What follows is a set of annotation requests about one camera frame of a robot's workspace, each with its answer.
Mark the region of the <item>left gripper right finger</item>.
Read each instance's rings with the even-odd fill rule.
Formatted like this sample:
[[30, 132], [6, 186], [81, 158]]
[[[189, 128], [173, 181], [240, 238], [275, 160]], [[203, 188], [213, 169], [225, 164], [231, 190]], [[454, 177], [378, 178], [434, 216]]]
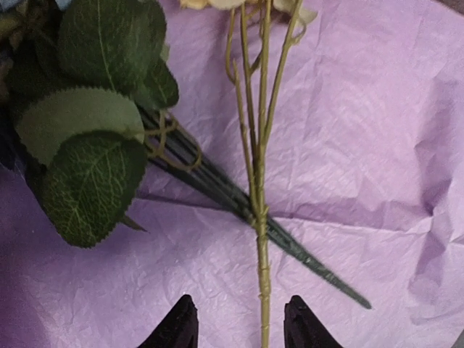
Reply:
[[339, 348], [339, 343], [298, 295], [285, 304], [285, 348]]

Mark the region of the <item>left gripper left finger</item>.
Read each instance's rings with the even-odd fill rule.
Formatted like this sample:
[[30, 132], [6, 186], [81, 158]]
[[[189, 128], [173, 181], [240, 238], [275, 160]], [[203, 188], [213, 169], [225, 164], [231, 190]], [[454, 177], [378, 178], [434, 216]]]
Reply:
[[197, 348], [198, 338], [197, 308], [184, 294], [138, 348]]

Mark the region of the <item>purple tissue paper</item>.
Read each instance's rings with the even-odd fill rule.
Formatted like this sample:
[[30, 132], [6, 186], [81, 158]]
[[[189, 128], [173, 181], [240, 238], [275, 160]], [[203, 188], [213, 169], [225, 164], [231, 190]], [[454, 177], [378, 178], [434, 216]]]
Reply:
[[[433, 1], [309, 1], [268, 146], [271, 214], [372, 304], [270, 246], [270, 339], [301, 296], [345, 347], [451, 347], [463, 331], [463, 17]], [[152, 168], [119, 227], [67, 245], [1, 172], [1, 345], [136, 347], [184, 294], [199, 346], [258, 347], [253, 230]]]

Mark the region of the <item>blue hydrangea flower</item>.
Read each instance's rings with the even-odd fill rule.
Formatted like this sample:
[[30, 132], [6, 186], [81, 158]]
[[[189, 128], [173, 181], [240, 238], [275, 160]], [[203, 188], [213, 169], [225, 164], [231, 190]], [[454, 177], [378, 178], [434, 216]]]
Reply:
[[[68, 243], [91, 248], [119, 223], [149, 163], [224, 205], [252, 227], [244, 191], [212, 164], [172, 114], [158, 1], [16, 1], [1, 11], [1, 101], [26, 152], [30, 186]], [[269, 214], [277, 244], [364, 308], [370, 302]]]

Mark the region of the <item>yellow rose bunch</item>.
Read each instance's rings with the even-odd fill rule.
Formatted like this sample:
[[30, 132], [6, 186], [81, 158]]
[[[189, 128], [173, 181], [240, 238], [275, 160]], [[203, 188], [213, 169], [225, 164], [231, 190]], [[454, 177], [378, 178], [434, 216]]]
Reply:
[[[244, 150], [252, 227], [257, 233], [257, 267], [260, 288], [261, 345], [270, 345], [270, 263], [265, 202], [265, 155], [273, 126], [278, 92], [289, 49], [298, 44], [318, 13], [301, 1], [180, 1], [182, 8], [212, 7], [230, 12], [225, 69], [236, 91]], [[273, 87], [268, 88], [271, 12], [289, 16]]]

